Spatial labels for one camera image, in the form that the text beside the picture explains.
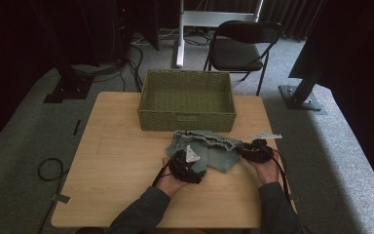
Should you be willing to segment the white desk frame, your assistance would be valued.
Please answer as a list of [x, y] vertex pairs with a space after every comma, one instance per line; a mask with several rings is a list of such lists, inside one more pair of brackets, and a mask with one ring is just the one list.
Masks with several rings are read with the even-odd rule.
[[184, 64], [184, 27], [218, 27], [221, 23], [228, 20], [244, 20], [258, 22], [264, 0], [257, 0], [253, 13], [226, 13], [226, 12], [206, 12], [206, 11], [188, 11], [184, 9], [184, 0], [179, 0], [179, 36], [176, 55], [176, 66], [182, 67]]

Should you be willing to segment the person's right hand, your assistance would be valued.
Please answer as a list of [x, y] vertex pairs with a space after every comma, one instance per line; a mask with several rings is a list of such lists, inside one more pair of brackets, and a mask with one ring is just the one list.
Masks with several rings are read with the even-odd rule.
[[273, 159], [264, 164], [258, 164], [251, 161], [249, 161], [249, 164], [254, 168], [263, 185], [279, 181], [280, 170]]

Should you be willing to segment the person's left hand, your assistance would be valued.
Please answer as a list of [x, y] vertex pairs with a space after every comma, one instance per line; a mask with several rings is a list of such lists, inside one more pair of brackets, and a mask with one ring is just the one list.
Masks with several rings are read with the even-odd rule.
[[169, 197], [175, 195], [180, 189], [187, 186], [188, 183], [176, 179], [170, 172], [167, 163], [169, 158], [166, 157], [163, 159], [163, 167], [162, 171], [159, 173], [159, 177], [157, 182], [155, 183], [155, 187], [162, 190], [166, 193]]

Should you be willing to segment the grey tape strip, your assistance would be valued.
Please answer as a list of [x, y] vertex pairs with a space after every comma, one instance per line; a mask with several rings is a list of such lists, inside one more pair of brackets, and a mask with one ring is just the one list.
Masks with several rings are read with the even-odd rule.
[[70, 202], [71, 198], [68, 197], [68, 196], [62, 195], [62, 194], [53, 194], [50, 197], [50, 200], [53, 201], [53, 202], [61, 202], [61, 203], [64, 203], [64, 204], [68, 204]]

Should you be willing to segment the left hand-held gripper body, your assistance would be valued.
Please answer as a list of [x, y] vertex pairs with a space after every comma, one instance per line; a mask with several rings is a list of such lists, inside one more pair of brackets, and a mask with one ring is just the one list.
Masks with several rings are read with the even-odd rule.
[[169, 159], [168, 168], [172, 175], [181, 181], [199, 184], [202, 179], [193, 169], [193, 166], [201, 160], [190, 145], [185, 149], [176, 151]]

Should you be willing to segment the black stand with grey base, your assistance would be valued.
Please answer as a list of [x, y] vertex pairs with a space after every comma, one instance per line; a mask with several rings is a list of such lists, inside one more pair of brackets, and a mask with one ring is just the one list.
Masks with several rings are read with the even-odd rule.
[[288, 109], [313, 110], [323, 112], [323, 107], [318, 103], [313, 89], [322, 76], [325, 60], [322, 55], [315, 54], [304, 48], [293, 67], [290, 70], [289, 78], [300, 79], [300, 83], [295, 85], [280, 85], [281, 96]]

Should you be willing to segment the black equipment cabinet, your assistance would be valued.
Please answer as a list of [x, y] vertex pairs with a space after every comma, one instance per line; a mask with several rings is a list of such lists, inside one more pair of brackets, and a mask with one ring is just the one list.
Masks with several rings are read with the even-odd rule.
[[110, 0], [113, 10], [113, 52], [111, 59], [126, 61], [134, 33], [139, 33], [159, 50], [158, 1]]

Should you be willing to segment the green woven basket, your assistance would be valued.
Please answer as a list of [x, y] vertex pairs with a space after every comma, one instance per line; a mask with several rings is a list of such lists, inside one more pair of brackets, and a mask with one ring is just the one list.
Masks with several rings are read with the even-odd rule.
[[137, 109], [143, 131], [232, 131], [237, 112], [230, 74], [149, 70]]

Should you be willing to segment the black stand with square base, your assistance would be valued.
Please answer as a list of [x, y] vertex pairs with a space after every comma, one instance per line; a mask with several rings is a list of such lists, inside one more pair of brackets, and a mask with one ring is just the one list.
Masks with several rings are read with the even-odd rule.
[[45, 103], [62, 103], [65, 99], [86, 99], [94, 81], [93, 75], [78, 74], [70, 65], [57, 33], [45, 11], [43, 0], [28, 0], [37, 20], [36, 32], [60, 78]]

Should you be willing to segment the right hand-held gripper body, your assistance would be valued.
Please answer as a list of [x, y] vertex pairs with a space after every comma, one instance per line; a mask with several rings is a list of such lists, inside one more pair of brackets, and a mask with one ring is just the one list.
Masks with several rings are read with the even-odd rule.
[[264, 164], [273, 158], [273, 148], [267, 143], [268, 139], [279, 139], [282, 135], [260, 133], [253, 135], [253, 140], [249, 144], [248, 150], [250, 151], [249, 161]]

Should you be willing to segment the dark curtain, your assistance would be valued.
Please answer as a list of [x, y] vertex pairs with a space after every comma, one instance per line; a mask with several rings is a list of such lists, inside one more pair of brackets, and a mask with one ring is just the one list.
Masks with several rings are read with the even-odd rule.
[[286, 38], [306, 40], [327, 0], [263, 0], [260, 21], [282, 25]]

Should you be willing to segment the light blue denim garment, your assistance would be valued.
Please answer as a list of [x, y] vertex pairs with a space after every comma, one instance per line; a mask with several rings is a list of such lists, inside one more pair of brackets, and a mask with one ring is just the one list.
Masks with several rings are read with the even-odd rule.
[[192, 166], [196, 173], [213, 168], [226, 174], [240, 160], [241, 154], [237, 148], [242, 145], [243, 142], [238, 139], [211, 131], [175, 131], [167, 148], [167, 155], [172, 156], [176, 151], [186, 150], [187, 146], [190, 146], [200, 157], [200, 160], [194, 162]]

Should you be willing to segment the black folding chair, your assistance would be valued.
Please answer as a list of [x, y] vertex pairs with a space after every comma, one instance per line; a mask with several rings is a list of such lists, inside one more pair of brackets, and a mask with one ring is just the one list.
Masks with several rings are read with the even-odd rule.
[[225, 21], [214, 31], [204, 70], [211, 71], [214, 68], [243, 73], [243, 81], [251, 72], [260, 71], [256, 90], [259, 95], [270, 50], [278, 43], [282, 32], [282, 25], [278, 22]]

